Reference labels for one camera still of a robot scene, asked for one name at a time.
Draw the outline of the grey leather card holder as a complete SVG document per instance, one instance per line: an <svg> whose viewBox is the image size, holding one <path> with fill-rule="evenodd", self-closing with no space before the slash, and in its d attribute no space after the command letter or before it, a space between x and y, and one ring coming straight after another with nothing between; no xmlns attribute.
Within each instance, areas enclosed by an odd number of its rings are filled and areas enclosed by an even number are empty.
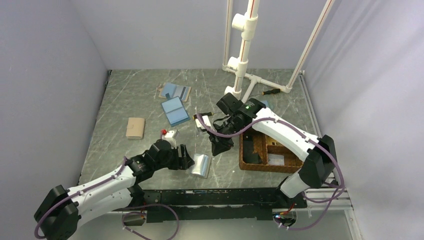
<svg viewBox="0 0 424 240"><path fill-rule="evenodd" d="M211 158L207 154L196 153L193 157L194 165L192 165L187 172L190 175L207 178L209 175Z"/></svg>

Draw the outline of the tan card holder with cards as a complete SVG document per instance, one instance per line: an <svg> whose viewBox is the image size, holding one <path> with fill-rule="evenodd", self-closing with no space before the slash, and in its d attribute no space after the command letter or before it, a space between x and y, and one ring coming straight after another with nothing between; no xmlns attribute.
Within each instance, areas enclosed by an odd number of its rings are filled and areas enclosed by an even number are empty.
<svg viewBox="0 0 424 240"><path fill-rule="evenodd" d="M169 95L170 98L179 97L182 102L187 102L191 89L192 88L190 86L166 82L161 88L159 88L158 97L166 99L167 95Z"/></svg>

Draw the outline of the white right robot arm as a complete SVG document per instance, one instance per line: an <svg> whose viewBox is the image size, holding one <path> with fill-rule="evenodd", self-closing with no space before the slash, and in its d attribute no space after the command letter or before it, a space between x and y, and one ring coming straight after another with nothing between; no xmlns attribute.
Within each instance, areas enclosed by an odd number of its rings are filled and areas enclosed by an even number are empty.
<svg viewBox="0 0 424 240"><path fill-rule="evenodd" d="M286 177L276 189L275 200L280 207L289 207L305 190L319 189L330 173L339 169L335 143L330 136L319 137L301 130L255 98L242 102L227 93L216 105L227 119L221 125L203 125L213 156L230 150L234 146L233 137L253 128L288 148L302 161L302 167Z"/></svg>

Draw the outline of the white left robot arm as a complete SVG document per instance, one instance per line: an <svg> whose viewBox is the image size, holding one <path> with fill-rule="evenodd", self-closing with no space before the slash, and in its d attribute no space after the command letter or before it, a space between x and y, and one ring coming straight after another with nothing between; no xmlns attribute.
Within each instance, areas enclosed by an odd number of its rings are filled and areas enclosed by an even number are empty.
<svg viewBox="0 0 424 240"><path fill-rule="evenodd" d="M184 144L160 139L143 153L127 158L111 172L82 185L50 189L34 214L34 237L67 240L85 223L110 211L139 209L144 203L140 183L156 171L187 170L195 164Z"/></svg>

